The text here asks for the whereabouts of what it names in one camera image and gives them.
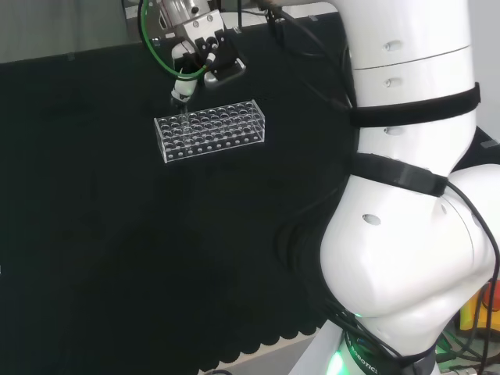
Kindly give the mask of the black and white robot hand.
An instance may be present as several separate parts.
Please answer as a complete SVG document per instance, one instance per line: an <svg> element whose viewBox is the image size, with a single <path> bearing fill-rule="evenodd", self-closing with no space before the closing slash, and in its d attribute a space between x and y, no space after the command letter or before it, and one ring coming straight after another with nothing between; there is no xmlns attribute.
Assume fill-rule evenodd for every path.
<svg viewBox="0 0 500 375"><path fill-rule="evenodd" d="M220 12L213 10L174 28L180 43L171 51L174 68L184 77L177 78L171 91L173 100L190 101L198 85L215 88L242 75L246 65L230 39ZM201 73L188 78L188 74Z"/></svg>

